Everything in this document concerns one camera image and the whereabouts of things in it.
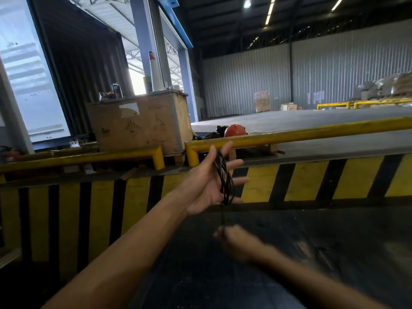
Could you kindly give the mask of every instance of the corrugated metal wall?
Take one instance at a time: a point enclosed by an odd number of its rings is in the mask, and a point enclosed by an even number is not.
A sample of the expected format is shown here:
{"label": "corrugated metal wall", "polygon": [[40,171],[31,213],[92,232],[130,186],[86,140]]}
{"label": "corrugated metal wall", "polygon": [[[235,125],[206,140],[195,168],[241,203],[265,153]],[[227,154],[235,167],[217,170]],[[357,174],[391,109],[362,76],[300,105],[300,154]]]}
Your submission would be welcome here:
{"label": "corrugated metal wall", "polygon": [[[294,102],[314,109],[345,101],[355,85],[411,71],[411,30],[412,20],[405,20],[293,42]],[[278,110],[290,101],[288,45],[204,60],[203,79],[209,117],[252,114],[254,93],[265,90]]]}
{"label": "corrugated metal wall", "polygon": [[411,30],[412,20],[405,20],[293,42],[294,102],[315,109],[346,101],[355,85],[411,71]]}
{"label": "corrugated metal wall", "polygon": [[209,117],[253,114],[260,91],[269,91],[272,109],[279,109],[291,98],[288,46],[204,60],[203,80]]}
{"label": "corrugated metal wall", "polygon": [[121,85],[134,95],[120,33],[67,0],[29,0],[72,134],[91,133],[86,105]]}

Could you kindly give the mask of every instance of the red hard hat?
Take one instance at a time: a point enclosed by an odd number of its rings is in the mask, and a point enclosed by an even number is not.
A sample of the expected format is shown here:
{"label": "red hard hat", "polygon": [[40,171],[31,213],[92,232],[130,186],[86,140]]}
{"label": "red hard hat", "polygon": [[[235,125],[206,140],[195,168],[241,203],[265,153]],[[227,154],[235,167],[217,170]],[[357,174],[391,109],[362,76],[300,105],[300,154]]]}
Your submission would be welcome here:
{"label": "red hard hat", "polygon": [[237,135],[246,135],[246,129],[245,127],[238,125],[238,124],[233,124],[230,125],[229,127],[226,128],[224,132],[224,137],[234,137]]}

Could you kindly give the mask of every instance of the yellow and black striped wall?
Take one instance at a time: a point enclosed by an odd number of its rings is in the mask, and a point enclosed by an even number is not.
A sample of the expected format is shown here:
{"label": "yellow and black striped wall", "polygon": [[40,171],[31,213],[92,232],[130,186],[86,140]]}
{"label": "yellow and black striped wall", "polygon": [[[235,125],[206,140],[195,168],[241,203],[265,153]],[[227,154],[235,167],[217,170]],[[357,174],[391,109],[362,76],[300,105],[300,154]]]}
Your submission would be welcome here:
{"label": "yellow and black striped wall", "polygon": [[[228,210],[316,209],[410,203],[412,154],[245,167]],[[0,190],[6,247],[46,262],[67,282],[138,222],[184,174]]]}

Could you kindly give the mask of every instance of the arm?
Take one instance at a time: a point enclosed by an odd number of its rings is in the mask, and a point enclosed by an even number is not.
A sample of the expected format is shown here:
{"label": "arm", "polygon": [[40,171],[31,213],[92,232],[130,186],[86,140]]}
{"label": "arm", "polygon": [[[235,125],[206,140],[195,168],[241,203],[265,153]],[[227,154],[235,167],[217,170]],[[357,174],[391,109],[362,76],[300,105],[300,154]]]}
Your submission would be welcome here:
{"label": "arm", "polygon": [[262,243],[240,226],[220,228],[214,236],[235,259],[264,271],[308,308],[388,308],[338,281],[291,260],[275,247]]}
{"label": "arm", "polygon": [[[233,143],[222,148],[229,153]],[[150,270],[157,256],[188,216],[204,211],[220,202],[220,179],[214,166],[216,149],[189,171],[183,182],[167,194],[129,231],[106,249],[69,284],[44,305],[49,308],[124,308],[136,292],[139,282]],[[227,163],[229,169],[243,164],[241,160]],[[236,178],[243,184],[247,178]]]}

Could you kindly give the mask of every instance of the yellow stripe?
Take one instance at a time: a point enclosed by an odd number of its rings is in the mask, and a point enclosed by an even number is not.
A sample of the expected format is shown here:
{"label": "yellow stripe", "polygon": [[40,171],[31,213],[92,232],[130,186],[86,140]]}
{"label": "yellow stripe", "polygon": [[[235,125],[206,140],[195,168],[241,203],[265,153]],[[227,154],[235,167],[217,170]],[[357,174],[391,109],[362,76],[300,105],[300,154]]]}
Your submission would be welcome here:
{"label": "yellow stripe", "polygon": [[402,158],[385,196],[409,195],[412,195],[412,154]]}
{"label": "yellow stripe", "polygon": [[182,182],[186,174],[164,176],[162,198],[166,196],[168,192],[174,190]]}
{"label": "yellow stripe", "polygon": [[383,156],[348,159],[333,199],[366,198]]}
{"label": "yellow stripe", "polygon": [[127,230],[146,214],[149,189],[150,177],[132,178],[127,180],[121,234],[126,233]]}
{"label": "yellow stripe", "polygon": [[321,187],[328,161],[296,164],[285,201],[313,201]]}
{"label": "yellow stripe", "polygon": [[77,273],[80,184],[61,184],[59,190],[60,279],[68,281]]}
{"label": "yellow stripe", "polygon": [[4,242],[7,248],[20,248],[20,215],[18,209],[18,189],[3,189],[0,205]]}
{"label": "yellow stripe", "polygon": [[109,247],[113,186],[114,181],[91,184],[89,262]]}
{"label": "yellow stripe", "polygon": [[250,182],[243,187],[243,202],[268,202],[278,169],[279,165],[249,168]]}
{"label": "yellow stripe", "polygon": [[49,261],[49,187],[29,189],[31,255]]}

